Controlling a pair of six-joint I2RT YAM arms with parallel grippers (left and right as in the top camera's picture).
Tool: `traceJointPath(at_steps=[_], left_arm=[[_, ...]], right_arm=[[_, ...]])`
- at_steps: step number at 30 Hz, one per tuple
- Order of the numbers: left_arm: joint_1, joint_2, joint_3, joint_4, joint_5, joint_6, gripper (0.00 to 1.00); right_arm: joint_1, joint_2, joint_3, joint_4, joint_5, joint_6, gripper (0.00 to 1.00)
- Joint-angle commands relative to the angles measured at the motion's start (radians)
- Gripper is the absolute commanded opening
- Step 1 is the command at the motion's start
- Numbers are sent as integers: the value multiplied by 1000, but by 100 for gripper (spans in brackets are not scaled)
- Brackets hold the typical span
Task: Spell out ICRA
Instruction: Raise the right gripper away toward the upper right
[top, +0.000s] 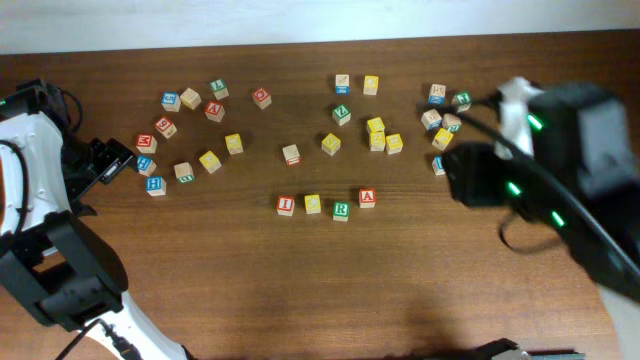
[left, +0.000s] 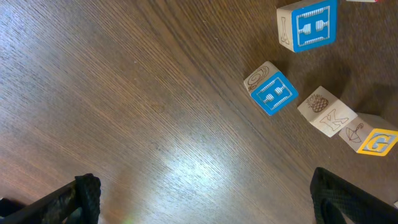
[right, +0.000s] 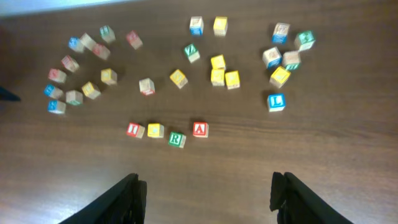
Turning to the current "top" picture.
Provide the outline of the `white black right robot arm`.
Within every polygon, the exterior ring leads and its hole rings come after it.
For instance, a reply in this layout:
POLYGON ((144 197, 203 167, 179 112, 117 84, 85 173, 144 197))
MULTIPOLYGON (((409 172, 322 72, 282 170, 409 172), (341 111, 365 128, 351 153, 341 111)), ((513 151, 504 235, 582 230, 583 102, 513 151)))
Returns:
POLYGON ((639 356, 639 158, 619 97, 588 82, 543 89, 522 77, 480 105, 494 130, 442 107, 490 142, 461 143, 439 159, 454 200, 469 208, 507 206, 515 217, 553 229, 597 285, 623 356, 639 356))

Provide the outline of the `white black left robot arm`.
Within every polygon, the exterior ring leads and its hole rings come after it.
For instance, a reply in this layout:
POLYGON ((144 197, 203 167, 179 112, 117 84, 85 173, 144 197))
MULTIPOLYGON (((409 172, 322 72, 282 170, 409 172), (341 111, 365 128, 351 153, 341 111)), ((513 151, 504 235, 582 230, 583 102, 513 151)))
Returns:
POLYGON ((81 198, 137 157, 115 139, 84 142, 69 92, 35 79, 1 101, 1 284, 40 324, 91 338, 118 359, 189 359, 129 293, 116 252, 82 222, 81 198))

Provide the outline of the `yellow letter C block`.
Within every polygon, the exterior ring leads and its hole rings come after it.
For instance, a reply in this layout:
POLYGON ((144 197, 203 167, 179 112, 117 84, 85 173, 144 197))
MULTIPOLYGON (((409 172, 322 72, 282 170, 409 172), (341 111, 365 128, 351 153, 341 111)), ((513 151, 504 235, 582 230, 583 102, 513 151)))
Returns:
POLYGON ((304 203, 307 215, 319 214, 321 212, 321 199, 318 194, 305 195, 304 203))

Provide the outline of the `red letter I block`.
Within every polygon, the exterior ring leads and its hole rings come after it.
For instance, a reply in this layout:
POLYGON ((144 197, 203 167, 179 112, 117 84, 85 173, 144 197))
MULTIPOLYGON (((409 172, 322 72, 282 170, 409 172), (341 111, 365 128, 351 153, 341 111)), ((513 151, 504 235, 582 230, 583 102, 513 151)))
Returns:
POLYGON ((295 199, 292 196, 279 196, 276 211, 280 216, 292 216, 295 210, 295 199))

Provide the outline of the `green letter R block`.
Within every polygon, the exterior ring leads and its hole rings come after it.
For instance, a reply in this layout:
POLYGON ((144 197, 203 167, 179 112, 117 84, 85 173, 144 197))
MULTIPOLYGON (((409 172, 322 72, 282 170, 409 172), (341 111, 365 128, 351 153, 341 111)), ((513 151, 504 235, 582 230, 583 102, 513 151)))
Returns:
POLYGON ((336 201, 333 206, 333 220, 347 222, 350 216, 350 204, 336 201))

